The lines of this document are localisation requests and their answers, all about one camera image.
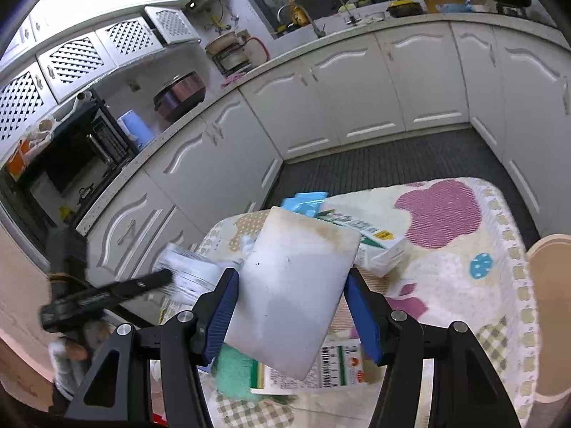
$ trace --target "gray tile floor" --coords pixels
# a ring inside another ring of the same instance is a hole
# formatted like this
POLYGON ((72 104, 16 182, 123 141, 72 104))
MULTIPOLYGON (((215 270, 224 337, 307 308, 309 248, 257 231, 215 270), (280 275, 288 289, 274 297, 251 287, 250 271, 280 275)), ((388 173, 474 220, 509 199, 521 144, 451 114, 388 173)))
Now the gray tile floor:
POLYGON ((343 194, 434 178, 478 177, 498 187, 527 249, 539 234, 503 165, 474 129, 404 138, 296 164, 284 164, 265 207, 298 192, 343 194))

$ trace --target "plaid pattern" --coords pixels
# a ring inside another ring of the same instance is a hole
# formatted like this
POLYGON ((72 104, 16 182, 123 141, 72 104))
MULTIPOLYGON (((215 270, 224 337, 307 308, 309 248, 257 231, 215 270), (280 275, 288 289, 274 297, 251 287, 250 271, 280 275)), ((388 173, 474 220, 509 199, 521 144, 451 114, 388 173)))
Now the plaid pattern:
POLYGON ((498 375, 507 367, 507 318, 503 316, 500 321, 495 324, 488 324, 480 328, 476 334, 476 338, 480 345, 486 351, 492 365, 496 369, 498 375))
POLYGON ((218 394, 218 412, 232 428, 286 428, 293 423, 293 410, 288 406, 261 401, 231 401, 218 394))

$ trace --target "blue container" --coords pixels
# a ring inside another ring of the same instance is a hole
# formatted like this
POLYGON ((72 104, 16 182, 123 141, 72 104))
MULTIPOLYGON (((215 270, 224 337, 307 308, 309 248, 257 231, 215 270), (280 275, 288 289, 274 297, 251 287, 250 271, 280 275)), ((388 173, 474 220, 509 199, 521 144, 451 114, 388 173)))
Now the blue container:
POLYGON ((127 130, 136 137, 135 144, 137 148, 143 149, 155 138, 150 128, 147 127, 147 124, 143 122, 135 111, 127 111, 119 119, 123 121, 127 130))

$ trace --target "sink faucet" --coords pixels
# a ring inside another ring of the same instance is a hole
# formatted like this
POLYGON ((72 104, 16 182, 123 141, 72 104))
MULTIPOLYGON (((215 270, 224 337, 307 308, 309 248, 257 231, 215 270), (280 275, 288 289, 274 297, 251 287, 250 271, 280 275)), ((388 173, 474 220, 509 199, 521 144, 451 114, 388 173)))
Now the sink faucet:
POLYGON ((349 8, 347 7, 347 5, 345 3, 343 3, 343 0, 338 0, 339 3, 341 3, 341 6, 345 6, 345 11, 347 11, 347 14, 349 14, 349 21, 346 22, 347 25, 352 24, 353 26, 357 27, 357 23, 361 22, 361 18, 355 18, 355 16, 353 14, 351 14, 351 11, 349 11, 349 8))
MULTIPOLYGON (((301 10, 304 12, 306 18, 309 20, 309 23, 311 24, 311 27, 313 27, 313 31, 315 32, 315 35, 318 36, 318 39, 324 37, 324 36, 325 36, 325 31, 324 31, 323 29, 320 29, 320 28, 315 24, 315 22, 313 21, 313 19, 311 18, 311 16, 310 16, 309 13, 307 12, 307 10, 306 10, 303 6, 301 6, 301 5, 297 4, 297 3, 295 3, 295 5, 296 5, 299 9, 301 9, 301 10)), ((284 8, 287 8, 288 6, 293 6, 293 3, 290 2, 290 3, 288 3, 288 4, 283 5, 280 9, 278 9, 278 22, 279 22, 280 24, 282 24, 282 10, 283 10, 284 8)))

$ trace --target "red hose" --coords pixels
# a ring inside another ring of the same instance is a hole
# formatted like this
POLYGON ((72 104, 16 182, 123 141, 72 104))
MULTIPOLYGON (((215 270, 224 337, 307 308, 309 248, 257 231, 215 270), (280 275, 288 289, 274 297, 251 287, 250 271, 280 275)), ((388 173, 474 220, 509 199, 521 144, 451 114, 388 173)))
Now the red hose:
POLYGON ((258 37, 250 37, 249 39, 246 40, 246 43, 248 43, 250 40, 256 40, 264 49, 264 52, 266 53, 266 62, 269 61, 270 56, 269 56, 269 51, 266 48, 266 46, 264 45, 264 42, 262 42, 258 37))

